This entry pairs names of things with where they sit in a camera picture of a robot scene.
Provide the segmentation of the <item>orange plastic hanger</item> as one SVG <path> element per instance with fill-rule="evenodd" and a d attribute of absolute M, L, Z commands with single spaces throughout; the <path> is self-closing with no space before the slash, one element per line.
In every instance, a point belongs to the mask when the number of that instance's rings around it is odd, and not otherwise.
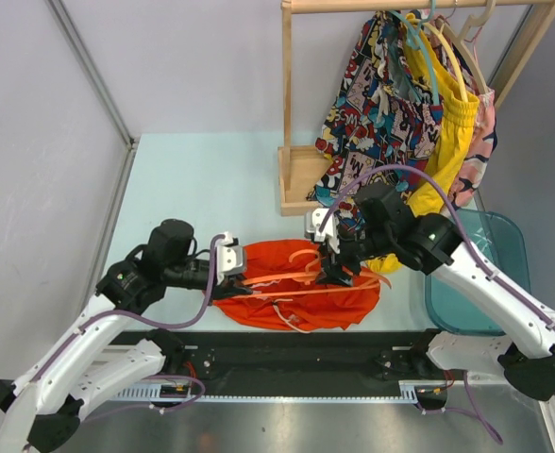
<path fill-rule="evenodd" d="M 246 287 L 251 288 L 253 290 L 253 293 L 249 295 L 239 295 L 239 298 L 250 298 L 250 297 L 280 298 L 280 297 L 308 295 L 308 294 L 350 293 L 350 292 L 356 292 L 356 291 L 380 289 L 382 283 L 384 283 L 389 289 L 392 289 L 392 283 L 387 277 L 374 273 L 372 271 L 369 271 L 366 268 L 363 268 L 359 274 L 359 277 L 364 278 L 364 282 L 361 285 L 339 286 L 339 287 L 336 287 L 335 285 L 327 287 L 325 285 L 323 289 L 310 289 L 311 284 L 320 276 L 320 272 L 318 270 L 311 269 L 313 265 L 318 264 L 320 262 L 319 252 L 317 250 L 305 249 L 299 252 L 295 252 L 289 257 L 289 262 L 292 262 L 294 258 L 297 258 L 304 254 L 310 254 L 310 253 L 313 253 L 315 255 L 315 259 L 306 264 L 304 272 L 284 273 L 284 274 L 275 274 L 275 275 L 268 275 L 268 276 L 262 276 L 262 277 L 246 278 L 242 282 L 242 284 Z M 293 280 L 295 282 L 301 283 L 305 286 L 305 289 L 300 291 L 269 292 L 269 293 L 261 291 L 261 288 L 269 287 L 272 284 L 275 284 L 276 282 L 280 282 L 282 280 Z"/>

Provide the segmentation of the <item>orange shorts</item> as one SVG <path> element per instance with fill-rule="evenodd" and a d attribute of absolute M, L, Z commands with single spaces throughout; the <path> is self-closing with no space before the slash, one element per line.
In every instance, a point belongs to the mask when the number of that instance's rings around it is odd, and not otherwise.
<path fill-rule="evenodd" d="M 253 243 L 244 248 L 247 269 L 244 279 L 275 274 L 304 272 L 305 266 L 315 259 L 313 253 L 304 254 L 289 262 L 289 257 L 305 249 L 317 250 L 309 241 L 288 239 Z M 353 285 L 361 285 L 363 277 L 354 276 Z M 310 289 L 323 289 L 325 284 L 315 281 Z M 216 300 L 213 305 L 227 317 L 249 327 L 310 333 L 317 329 L 340 328 L 346 330 L 359 324 L 378 304 L 380 289 L 335 294 L 308 294 L 288 297 L 239 298 Z M 263 292 L 304 290 L 305 286 L 293 280 L 282 280 Z"/>

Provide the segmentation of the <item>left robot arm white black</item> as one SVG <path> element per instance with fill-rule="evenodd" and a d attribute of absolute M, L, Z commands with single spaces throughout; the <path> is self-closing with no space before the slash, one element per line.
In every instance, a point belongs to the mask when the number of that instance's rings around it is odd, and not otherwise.
<path fill-rule="evenodd" d="M 0 379 L 0 452 L 53 452 L 123 389 L 182 370 L 175 331 L 197 324 L 213 301 L 250 293 L 244 248 L 230 232 L 212 238 L 207 259 L 196 252 L 193 227 L 167 219 L 109 267 L 49 351 L 16 379 Z M 144 317 L 170 288 L 203 293 L 196 315 L 173 324 Z"/>

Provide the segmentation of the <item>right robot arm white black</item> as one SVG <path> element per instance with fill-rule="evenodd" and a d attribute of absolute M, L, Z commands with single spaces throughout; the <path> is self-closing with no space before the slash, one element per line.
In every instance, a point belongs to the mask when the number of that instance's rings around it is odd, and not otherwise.
<path fill-rule="evenodd" d="M 539 401 L 555 395 L 555 310 L 538 301 L 439 213 L 416 216 L 381 182 L 359 190 L 354 201 L 362 229 L 345 233 L 326 208 L 307 213 L 305 232 L 320 251 L 319 282 L 350 287 L 366 260 L 394 254 L 405 267 L 432 276 L 463 294 L 503 331 L 501 337 L 441 331 L 411 354 L 412 370 L 434 378 L 464 370 L 505 378 Z"/>

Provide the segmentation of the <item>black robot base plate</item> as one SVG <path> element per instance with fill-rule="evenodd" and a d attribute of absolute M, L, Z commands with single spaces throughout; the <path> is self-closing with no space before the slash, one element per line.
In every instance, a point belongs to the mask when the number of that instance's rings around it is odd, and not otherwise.
<path fill-rule="evenodd" d="M 180 363 L 217 396 L 387 396 L 399 384 L 447 392 L 463 373 L 428 357 L 436 332 L 174 333 Z"/>

